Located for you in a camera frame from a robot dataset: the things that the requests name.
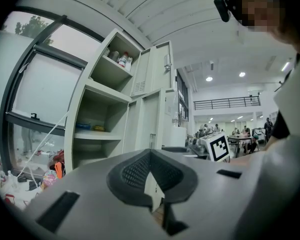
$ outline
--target cable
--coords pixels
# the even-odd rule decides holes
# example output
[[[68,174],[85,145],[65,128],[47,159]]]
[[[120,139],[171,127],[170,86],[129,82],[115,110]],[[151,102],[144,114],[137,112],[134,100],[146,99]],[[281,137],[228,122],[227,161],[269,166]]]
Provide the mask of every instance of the cable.
[[[69,112],[69,111],[67,111],[67,112],[64,114],[64,116],[59,120],[59,122],[57,122],[56,125],[51,129],[51,131],[49,131],[49,133],[43,138],[43,140],[42,140],[42,141],[40,142],[40,144],[37,146],[37,148],[35,149],[35,151],[33,152],[33,154],[30,156],[30,158],[28,159],[28,161],[25,162],[24,167],[22,168],[21,172],[19,173],[19,175],[18,175],[16,178],[18,178],[18,177],[24,172],[25,168],[28,166],[28,163],[31,161],[32,157],[33,157],[33,156],[35,155],[35,153],[40,149],[42,143],[44,143],[44,141],[47,139],[47,137],[54,131],[54,129],[57,128],[57,126],[61,123],[61,121],[67,117],[68,112]],[[32,177],[32,179],[33,179],[33,181],[34,181],[36,187],[38,187],[38,184],[37,184],[37,182],[36,182],[36,180],[35,180],[35,177],[34,177],[34,175],[33,175],[33,173],[32,173],[31,168],[30,168],[29,166],[28,166],[28,168],[30,169],[30,174],[31,174],[31,177]]]

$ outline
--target railing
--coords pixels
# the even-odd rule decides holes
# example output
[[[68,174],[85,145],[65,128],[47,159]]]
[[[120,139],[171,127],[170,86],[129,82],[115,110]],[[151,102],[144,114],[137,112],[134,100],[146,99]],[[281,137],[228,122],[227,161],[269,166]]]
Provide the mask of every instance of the railing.
[[[259,96],[221,98],[194,101],[194,110],[214,110],[238,107],[261,106]]]

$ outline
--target ceiling light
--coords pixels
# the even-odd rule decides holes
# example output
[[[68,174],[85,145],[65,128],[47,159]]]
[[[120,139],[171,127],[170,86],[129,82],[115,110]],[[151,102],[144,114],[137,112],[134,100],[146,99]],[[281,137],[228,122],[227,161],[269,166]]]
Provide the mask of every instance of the ceiling light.
[[[281,69],[281,71],[285,71],[287,69],[287,67],[289,66],[290,62],[287,62],[284,67]]]

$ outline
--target ceiling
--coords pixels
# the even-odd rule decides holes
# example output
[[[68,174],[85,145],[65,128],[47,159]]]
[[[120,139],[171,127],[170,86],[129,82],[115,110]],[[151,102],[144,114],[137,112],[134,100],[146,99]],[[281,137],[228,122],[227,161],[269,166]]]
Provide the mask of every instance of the ceiling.
[[[262,112],[256,112],[257,119],[262,116]],[[211,123],[213,122],[231,122],[235,120],[236,122],[246,122],[250,121],[253,118],[253,113],[240,113],[240,114],[217,114],[217,115],[195,115],[194,121],[197,123],[208,123],[210,119],[213,118]]]
[[[171,41],[174,66],[186,71],[194,92],[232,83],[283,81],[281,69],[295,56],[290,46],[265,33],[249,32],[233,18],[224,23],[214,0],[98,1],[119,12],[152,44]],[[240,78],[240,72],[246,76]],[[208,76],[211,82],[205,81]]]

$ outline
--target table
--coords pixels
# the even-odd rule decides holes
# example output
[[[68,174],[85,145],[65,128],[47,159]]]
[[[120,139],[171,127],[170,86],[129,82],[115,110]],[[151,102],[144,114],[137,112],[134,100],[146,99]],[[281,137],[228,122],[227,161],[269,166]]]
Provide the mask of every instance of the table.
[[[238,154],[239,154],[239,151],[240,151],[240,149],[238,149],[240,141],[250,140],[251,145],[252,145],[252,137],[240,137],[240,136],[236,136],[236,135],[230,135],[228,137],[228,141],[229,140],[236,141],[236,146],[235,146],[235,150],[234,150],[235,158],[238,157]]]

